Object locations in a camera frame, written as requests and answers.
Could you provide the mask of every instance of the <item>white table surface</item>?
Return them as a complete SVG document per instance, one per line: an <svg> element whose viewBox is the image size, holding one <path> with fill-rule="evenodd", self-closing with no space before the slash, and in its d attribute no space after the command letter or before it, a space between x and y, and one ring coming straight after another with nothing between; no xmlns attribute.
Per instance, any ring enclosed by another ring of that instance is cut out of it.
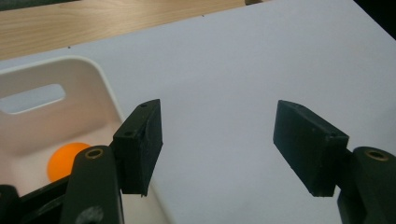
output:
<svg viewBox="0 0 396 224"><path fill-rule="evenodd" d="M175 223L341 222L338 192L312 197L274 146L279 99L349 134L349 149L396 154L396 42L351 0L274 0L0 69L64 55L99 63L125 114L162 100L154 181Z"/></svg>

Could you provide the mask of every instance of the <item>wooden surface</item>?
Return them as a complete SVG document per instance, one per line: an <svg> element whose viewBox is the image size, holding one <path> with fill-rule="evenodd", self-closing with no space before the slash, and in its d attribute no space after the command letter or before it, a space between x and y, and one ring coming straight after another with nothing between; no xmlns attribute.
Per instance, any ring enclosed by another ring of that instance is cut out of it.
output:
<svg viewBox="0 0 396 224"><path fill-rule="evenodd" d="M0 60L245 5L244 0L82 0L0 12Z"/></svg>

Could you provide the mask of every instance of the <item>orange ping pong ball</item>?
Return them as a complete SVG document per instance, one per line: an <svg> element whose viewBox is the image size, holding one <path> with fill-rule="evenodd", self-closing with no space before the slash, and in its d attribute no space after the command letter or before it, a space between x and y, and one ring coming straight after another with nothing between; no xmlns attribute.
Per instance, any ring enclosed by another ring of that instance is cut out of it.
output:
<svg viewBox="0 0 396 224"><path fill-rule="evenodd" d="M73 162L76 155L90 147L85 143L70 143L56 150L49 159L47 175L50 182L55 182L72 172Z"/></svg>

